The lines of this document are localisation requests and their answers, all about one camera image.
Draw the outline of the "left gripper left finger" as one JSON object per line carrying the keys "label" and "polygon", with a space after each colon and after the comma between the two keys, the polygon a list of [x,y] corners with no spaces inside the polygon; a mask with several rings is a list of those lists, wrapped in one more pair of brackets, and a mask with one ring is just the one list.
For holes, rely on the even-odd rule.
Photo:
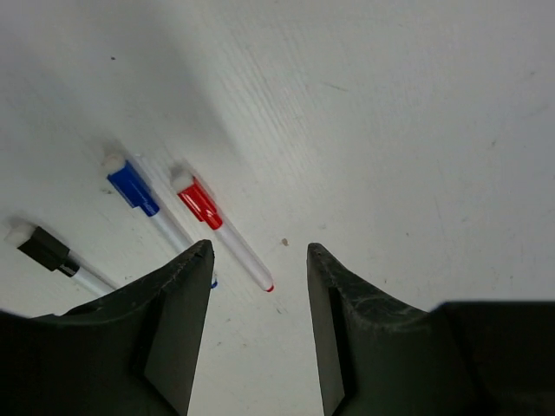
{"label": "left gripper left finger", "polygon": [[201,240],[64,315],[3,312],[2,414],[187,414],[213,265]]}

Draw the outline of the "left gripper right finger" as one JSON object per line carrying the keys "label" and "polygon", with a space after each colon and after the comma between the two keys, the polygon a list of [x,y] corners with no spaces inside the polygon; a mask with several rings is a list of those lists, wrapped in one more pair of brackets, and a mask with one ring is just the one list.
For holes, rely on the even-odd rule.
{"label": "left gripper right finger", "polygon": [[553,302],[444,302],[425,312],[317,243],[307,281],[325,414],[553,414]]}

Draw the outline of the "red cap thin pen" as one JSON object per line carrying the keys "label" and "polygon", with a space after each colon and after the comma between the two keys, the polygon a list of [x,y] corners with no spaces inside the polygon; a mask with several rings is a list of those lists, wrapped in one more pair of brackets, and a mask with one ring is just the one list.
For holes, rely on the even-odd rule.
{"label": "red cap thin pen", "polygon": [[201,223],[205,223],[251,279],[264,292],[271,293],[275,283],[270,271],[219,211],[209,192],[189,171],[181,171],[171,179],[178,198]]}

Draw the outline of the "blue thin pen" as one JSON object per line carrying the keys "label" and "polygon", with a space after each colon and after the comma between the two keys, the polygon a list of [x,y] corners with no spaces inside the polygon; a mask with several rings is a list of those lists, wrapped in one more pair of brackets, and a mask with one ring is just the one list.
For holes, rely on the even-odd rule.
{"label": "blue thin pen", "polygon": [[146,215],[177,253],[185,251],[193,244],[191,238],[158,203],[147,182],[128,159],[120,153],[110,153],[103,160],[102,166],[113,188],[132,209],[138,208]]}

